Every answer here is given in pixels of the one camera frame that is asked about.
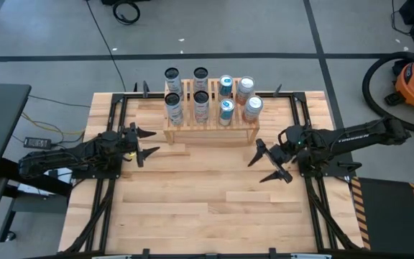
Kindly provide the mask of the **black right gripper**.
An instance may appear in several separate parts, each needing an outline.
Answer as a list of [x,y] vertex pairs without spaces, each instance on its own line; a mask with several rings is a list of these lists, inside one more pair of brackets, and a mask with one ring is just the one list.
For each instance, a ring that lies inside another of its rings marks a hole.
[[281,151],[279,145],[274,145],[269,150],[267,150],[266,144],[262,141],[262,139],[256,139],[256,146],[257,151],[252,160],[249,162],[248,167],[254,165],[258,160],[260,160],[265,152],[271,164],[276,167],[276,170],[273,173],[264,177],[259,182],[264,183],[271,180],[284,180],[286,183],[290,183],[293,180],[293,177],[287,170],[283,168],[282,165],[290,162],[292,158],[289,159],[286,157],[285,154]]

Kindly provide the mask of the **black hazard-striped floor mat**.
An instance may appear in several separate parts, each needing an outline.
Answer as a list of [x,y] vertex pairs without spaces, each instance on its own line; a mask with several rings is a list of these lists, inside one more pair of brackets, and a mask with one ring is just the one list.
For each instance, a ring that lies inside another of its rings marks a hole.
[[414,183],[354,177],[351,193],[366,249],[414,255]]

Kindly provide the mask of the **white Celsius Arctic Vibe can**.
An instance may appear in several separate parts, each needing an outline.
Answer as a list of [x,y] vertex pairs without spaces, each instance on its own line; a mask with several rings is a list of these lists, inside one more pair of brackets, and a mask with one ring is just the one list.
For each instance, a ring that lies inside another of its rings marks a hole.
[[176,93],[183,99],[183,87],[181,85],[180,73],[177,68],[171,67],[165,71],[165,81],[170,93]]

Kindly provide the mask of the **white blue Celsius can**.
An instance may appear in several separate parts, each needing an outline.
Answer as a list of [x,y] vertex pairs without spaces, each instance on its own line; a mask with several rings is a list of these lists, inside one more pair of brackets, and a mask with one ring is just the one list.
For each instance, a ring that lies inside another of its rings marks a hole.
[[175,126],[180,126],[183,123],[183,109],[180,96],[177,93],[168,94],[165,97],[165,106],[170,122]]

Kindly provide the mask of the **white Celsius Peach Vibe can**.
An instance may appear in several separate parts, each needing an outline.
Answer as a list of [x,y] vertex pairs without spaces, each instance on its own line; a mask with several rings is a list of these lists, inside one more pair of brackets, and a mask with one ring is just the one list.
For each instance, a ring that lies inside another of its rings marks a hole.
[[193,89],[197,91],[208,90],[208,70],[204,67],[198,67],[193,71]]

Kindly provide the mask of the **black power adapter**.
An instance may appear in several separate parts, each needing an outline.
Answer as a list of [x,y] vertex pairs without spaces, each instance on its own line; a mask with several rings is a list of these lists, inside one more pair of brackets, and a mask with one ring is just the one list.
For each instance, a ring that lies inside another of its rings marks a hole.
[[52,140],[45,138],[26,137],[23,141],[23,145],[26,148],[50,150],[52,148]]

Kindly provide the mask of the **wooden slatted shelf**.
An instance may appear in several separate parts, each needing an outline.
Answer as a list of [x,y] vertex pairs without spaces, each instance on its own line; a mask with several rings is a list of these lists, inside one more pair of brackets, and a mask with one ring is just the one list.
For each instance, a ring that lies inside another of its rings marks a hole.
[[166,114],[162,130],[166,140],[174,143],[207,143],[234,142],[240,145],[250,145],[254,142],[259,129],[259,120],[248,122],[242,117],[244,107],[239,104],[234,107],[234,113],[228,126],[220,124],[219,79],[208,79],[209,110],[208,119],[203,124],[196,121],[194,102],[194,80],[183,79],[183,100],[180,102],[183,121],[174,125]]

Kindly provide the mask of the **blue silver Red Bull can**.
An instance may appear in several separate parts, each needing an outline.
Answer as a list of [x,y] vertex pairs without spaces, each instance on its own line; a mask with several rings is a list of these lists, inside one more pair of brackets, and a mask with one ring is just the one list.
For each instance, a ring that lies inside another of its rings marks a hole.
[[229,75],[223,75],[218,80],[218,99],[229,99],[231,92],[232,92],[232,86],[233,86],[233,78]]
[[220,102],[220,112],[218,123],[223,126],[228,126],[234,114],[234,101],[232,99],[223,99]]

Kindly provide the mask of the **black aluminium frame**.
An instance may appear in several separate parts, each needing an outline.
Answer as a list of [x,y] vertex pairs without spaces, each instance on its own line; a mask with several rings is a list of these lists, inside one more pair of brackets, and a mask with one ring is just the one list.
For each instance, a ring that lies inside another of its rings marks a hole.
[[[294,123],[290,97],[263,98],[257,137],[268,147]],[[252,167],[255,144],[234,142],[168,144],[162,125],[163,98],[130,99],[126,121],[156,135],[142,148],[160,146],[143,168],[122,165],[116,181],[106,253],[152,254],[316,252],[305,181],[296,164],[293,181],[259,181],[275,168],[266,157]],[[350,239],[362,246],[346,183],[325,178],[331,213]],[[91,216],[96,180],[75,187],[69,199],[59,251],[71,246]]]

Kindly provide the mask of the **peach can silver top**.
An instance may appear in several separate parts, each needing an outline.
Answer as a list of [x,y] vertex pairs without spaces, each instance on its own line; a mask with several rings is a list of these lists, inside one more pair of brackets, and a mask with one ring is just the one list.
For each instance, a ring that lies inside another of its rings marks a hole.
[[247,124],[255,123],[259,119],[259,114],[263,108],[263,100],[259,96],[250,96],[242,112],[242,119]]
[[236,90],[236,102],[238,104],[244,105],[246,103],[254,91],[254,85],[254,79],[250,76],[242,77],[239,80]]

